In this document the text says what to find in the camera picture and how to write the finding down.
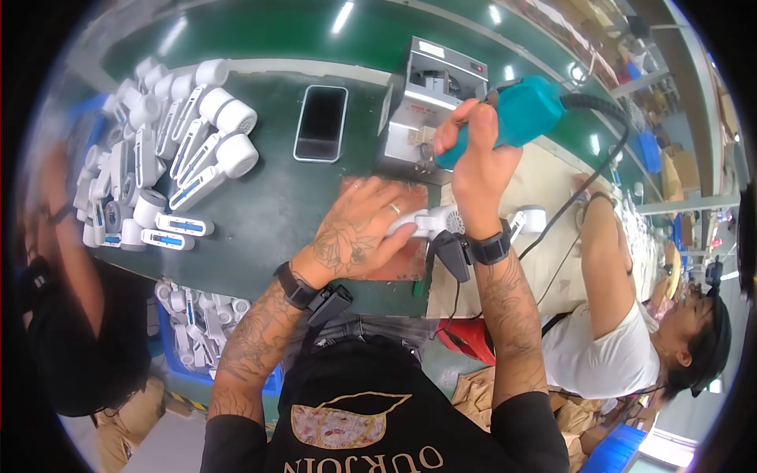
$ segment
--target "worker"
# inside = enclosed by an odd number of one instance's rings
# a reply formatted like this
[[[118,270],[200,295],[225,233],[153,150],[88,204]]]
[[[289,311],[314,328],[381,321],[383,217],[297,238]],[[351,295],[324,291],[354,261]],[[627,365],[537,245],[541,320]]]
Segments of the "worker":
[[[588,175],[576,176],[576,185]],[[718,288],[686,297],[657,324],[636,299],[633,263],[615,201],[589,187],[581,232],[581,272],[587,303],[571,313],[542,318],[542,351],[550,385],[586,399],[609,399],[664,389],[697,396],[723,371],[731,322]]]
[[[26,192],[20,196],[18,241],[26,254],[17,261],[18,298],[52,407],[77,417],[117,411],[148,386],[151,285],[89,256],[70,204],[68,169],[65,144],[55,145],[27,183],[28,202]]]
[[[469,144],[455,167],[453,192],[467,235],[499,238],[497,208],[522,149],[493,151],[496,112],[473,100],[438,128],[437,153],[455,144],[465,121]],[[514,251],[489,266],[475,264],[497,350],[490,434],[452,407],[412,347],[399,337],[361,334],[302,344],[286,372],[279,420],[267,442],[262,389],[301,317],[299,293],[364,275],[400,250],[414,223],[384,235],[410,210],[401,193],[398,182],[358,179],[240,321],[213,383],[202,472],[569,470],[547,395],[536,302]]]

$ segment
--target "man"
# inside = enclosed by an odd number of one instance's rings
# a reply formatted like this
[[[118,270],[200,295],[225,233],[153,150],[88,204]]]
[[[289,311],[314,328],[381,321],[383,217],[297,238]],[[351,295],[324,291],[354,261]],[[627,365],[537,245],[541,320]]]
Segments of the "man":
[[[502,232],[497,209],[522,150],[492,151],[497,115],[473,100],[437,130],[437,153],[455,144],[464,122],[469,144],[455,167],[453,192],[466,234],[480,242]],[[383,239],[408,211],[401,190],[397,182],[359,180],[239,323],[213,385],[201,471],[568,471],[547,396],[539,313],[513,251],[475,264],[497,351],[491,434],[450,405],[402,340],[361,334],[324,347],[305,340],[286,373],[279,423],[266,442],[263,383],[301,316],[281,281],[291,287],[298,279],[318,290],[381,267],[416,229],[406,224]]]

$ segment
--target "black wristband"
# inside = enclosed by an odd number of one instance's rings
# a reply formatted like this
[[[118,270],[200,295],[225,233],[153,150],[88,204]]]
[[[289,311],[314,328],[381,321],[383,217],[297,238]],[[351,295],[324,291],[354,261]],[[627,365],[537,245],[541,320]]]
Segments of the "black wristband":
[[[286,301],[296,309],[305,310],[320,292],[318,289],[311,288],[302,279],[295,278],[288,261],[276,268],[273,275],[279,279]]]

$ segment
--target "tattooed arm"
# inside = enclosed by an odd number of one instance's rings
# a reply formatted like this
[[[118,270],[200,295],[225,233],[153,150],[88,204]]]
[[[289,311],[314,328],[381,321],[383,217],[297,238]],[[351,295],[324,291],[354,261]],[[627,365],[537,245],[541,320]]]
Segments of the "tattooed arm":
[[[468,148],[455,165],[452,191],[466,234],[485,240],[502,231],[500,200],[523,150],[510,146],[493,149],[497,113],[490,105],[472,99],[437,129],[437,154],[455,145],[462,123],[468,123]],[[492,407],[527,391],[547,392],[539,313],[515,251],[492,266],[476,264],[475,271],[484,320],[497,355]]]
[[[356,180],[326,214],[313,242],[291,260],[294,277],[320,289],[332,279],[363,275],[384,266],[416,230],[416,225],[409,223],[384,239],[399,213],[409,210],[410,202],[401,193],[399,182],[377,177]],[[263,385],[282,360],[301,314],[286,302],[278,280],[255,301],[221,355],[210,394],[209,419],[232,414],[263,425]]]

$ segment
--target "green workbench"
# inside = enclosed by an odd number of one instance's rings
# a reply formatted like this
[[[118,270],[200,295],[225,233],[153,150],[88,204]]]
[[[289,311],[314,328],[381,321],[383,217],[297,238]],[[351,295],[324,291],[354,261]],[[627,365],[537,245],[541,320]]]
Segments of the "green workbench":
[[[292,157],[305,88],[318,83],[350,91],[342,156],[333,164],[301,163]],[[336,201],[342,176],[370,176],[386,88],[340,77],[299,73],[234,75],[225,89],[258,112],[250,140],[260,161],[239,179],[229,179],[185,214],[212,221],[216,230],[196,238],[191,251],[148,246],[142,253],[100,247],[95,255],[149,278],[161,276],[202,291],[256,300],[273,270],[310,243]],[[166,173],[154,187],[170,196],[176,183]],[[441,190],[428,186],[428,205],[439,205]],[[424,316],[413,282],[339,280],[352,293],[355,313]]]

